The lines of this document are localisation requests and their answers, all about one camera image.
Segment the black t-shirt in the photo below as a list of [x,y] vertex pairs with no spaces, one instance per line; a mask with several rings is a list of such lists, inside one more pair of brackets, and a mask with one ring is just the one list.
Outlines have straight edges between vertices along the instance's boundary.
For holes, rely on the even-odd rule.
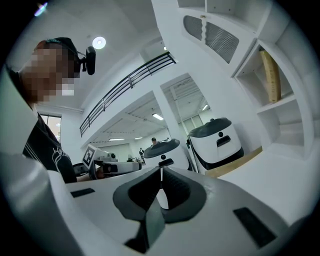
[[[9,70],[9,75],[21,93],[18,73]],[[42,163],[47,170],[61,173],[65,183],[77,182],[70,157],[62,150],[60,143],[38,113],[36,122],[23,150],[26,157]]]

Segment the white pillar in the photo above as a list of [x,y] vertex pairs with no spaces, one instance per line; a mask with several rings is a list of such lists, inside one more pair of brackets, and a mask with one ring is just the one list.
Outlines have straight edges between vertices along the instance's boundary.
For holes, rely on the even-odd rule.
[[161,89],[160,86],[156,86],[153,89],[153,93],[154,93],[156,101],[158,102],[158,105],[160,107],[161,113],[162,113],[163,118],[164,118],[164,120],[166,122],[166,125],[168,126],[171,138],[177,139],[177,140],[180,141],[180,145],[182,146],[186,156],[188,157],[188,159],[189,159],[189,161],[190,161],[190,163],[192,165],[192,168],[195,169],[194,166],[193,166],[193,162],[191,160],[191,157],[189,155],[189,151],[188,151],[188,148],[187,148],[187,145],[186,145],[185,138],[183,137],[183,135],[180,132],[180,128],[179,128],[179,125],[177,123],[175,114],[173,113],[173,111],[172,111],[172,109],[170,107],[170,104],[169,104],[169,102],[168,102],[168,100],[166,98],[166,95],[164,94],[164,92],[163,92],[163,90]]

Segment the person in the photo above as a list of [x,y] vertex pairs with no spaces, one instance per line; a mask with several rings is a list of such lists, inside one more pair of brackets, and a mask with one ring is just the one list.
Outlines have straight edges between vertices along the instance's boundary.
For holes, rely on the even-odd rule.
[[[72,40],[67,37],[43,40],[18,72],[6,68],[16,89],[37,116],[23,155],[39,161],[47,170],[59,172],[65,183],[89,181],[89,174],[76,177],[70,157],[35,108],[36,103],[48,101],[62,91],[63,85],[80,77],[81,63]],[[98,168],[96,176],[104,177],[102,168]]]
[[144,164],[146,164],[145,162],[145,158],[144,158],[144,150],[142,149],[142,147],[140,147],[140,150],[139,150],[139,155],[141,157],[141,160],[143,160]]
[[151,145],[151,146],[154,146],[154,145],[157,144],[157,139],[156,139],[155,137],[153,137],[153,138],[151,139],[151,142],[152,142],[152,145]]

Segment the black metal railing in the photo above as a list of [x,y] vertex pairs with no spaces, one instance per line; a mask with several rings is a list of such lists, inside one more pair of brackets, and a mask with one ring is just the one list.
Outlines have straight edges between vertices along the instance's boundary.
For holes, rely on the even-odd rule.
[[172,58],[170,52],[166,52],[146,62],[118,82],[106,95],[103,96],[103,98],[97,103],[97,105],[95,105],[89,115],[85,118],[80,126],[81,137],[93,121],[118,97],[127,90],[132,89],[134,85],[141,80],[148,76],[152,76],[153,73],[171,64],[176,64],[176,61]]

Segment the recessed light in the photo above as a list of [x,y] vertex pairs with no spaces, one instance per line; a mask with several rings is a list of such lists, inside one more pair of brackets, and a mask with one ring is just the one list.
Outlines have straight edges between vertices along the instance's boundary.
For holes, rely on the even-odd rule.
[[106,39],[102,36],[98,36],[92,41],[92,46],[96,49],[102,49],[106,45]]
[[123,141],[124,138],[111,138],[109,139],[110,142],[114,142],[114,141]]
[[159,119],[160,121],[163,120],[163,118],[162,118],[160,115],[158,115],[158,114],[153,114],[152,116],[153,116],[154,118],[156,118],[156,119]]
[[46,10],[47,5],[48,5],[47,2],[45,2],[43,5],[38,4],[39,9],[34,13],[34,16],[36,17],[40,16]]

